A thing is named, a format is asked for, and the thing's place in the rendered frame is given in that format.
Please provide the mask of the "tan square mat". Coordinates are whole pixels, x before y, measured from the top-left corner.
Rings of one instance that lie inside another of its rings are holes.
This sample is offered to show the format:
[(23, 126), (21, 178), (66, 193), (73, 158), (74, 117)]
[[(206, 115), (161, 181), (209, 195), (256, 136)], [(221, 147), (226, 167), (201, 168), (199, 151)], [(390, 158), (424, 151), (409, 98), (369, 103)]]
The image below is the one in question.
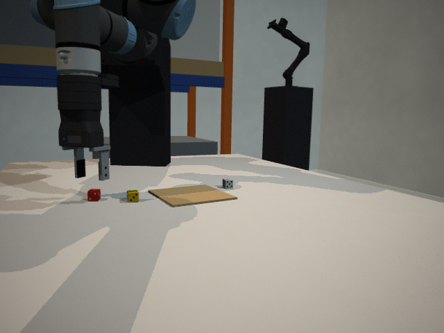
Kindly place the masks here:
[(236, 196), (208, 185), (152, 189), (148, 192), (172, 207), (237, 199)]

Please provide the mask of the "yellow die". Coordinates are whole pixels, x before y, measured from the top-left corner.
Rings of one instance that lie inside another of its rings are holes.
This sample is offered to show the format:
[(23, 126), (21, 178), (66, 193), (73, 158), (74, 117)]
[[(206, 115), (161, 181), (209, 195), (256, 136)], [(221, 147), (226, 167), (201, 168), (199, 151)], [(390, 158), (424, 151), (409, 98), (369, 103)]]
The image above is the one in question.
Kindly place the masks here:
[(139, 202), (139, 192), (137, 190), (128, 190), (127, 201), (129, 203)]

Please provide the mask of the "red die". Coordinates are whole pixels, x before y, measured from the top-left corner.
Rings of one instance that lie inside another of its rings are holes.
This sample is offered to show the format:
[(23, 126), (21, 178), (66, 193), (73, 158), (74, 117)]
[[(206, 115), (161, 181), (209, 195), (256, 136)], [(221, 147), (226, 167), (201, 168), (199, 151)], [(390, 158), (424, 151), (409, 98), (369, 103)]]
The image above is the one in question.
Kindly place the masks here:
[(98, 201), (101, 199), (101, 190), (100, 189), (90, 189), (87, 192), (88, 201)]

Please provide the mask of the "white die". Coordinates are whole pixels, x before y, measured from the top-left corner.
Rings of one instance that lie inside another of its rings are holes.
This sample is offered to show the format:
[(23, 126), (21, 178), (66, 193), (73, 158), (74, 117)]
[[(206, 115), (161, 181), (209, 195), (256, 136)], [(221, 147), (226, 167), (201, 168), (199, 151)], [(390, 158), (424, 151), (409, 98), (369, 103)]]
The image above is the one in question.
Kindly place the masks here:
[(223, 187), (224, 188), (233, 188), (233, 179), (231, 178), (224, 178), (223, 179)]

